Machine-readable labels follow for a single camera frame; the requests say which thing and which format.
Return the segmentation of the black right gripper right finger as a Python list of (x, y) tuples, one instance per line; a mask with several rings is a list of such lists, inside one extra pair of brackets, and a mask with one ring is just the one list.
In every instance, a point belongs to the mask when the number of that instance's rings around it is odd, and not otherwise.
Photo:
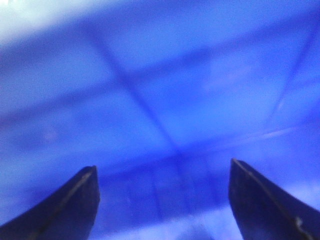
[(320, 212), (253, 167), (230, 162), (229, 203), (244, 240), (318, 240)]

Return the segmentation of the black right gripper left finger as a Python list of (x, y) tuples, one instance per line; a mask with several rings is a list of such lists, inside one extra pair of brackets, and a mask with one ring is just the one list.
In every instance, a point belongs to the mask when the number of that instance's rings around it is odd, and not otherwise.
[(2, 240), (87, 240), (100, 203), (98, 171), (86, 166), (49, 197), (1, 225)]

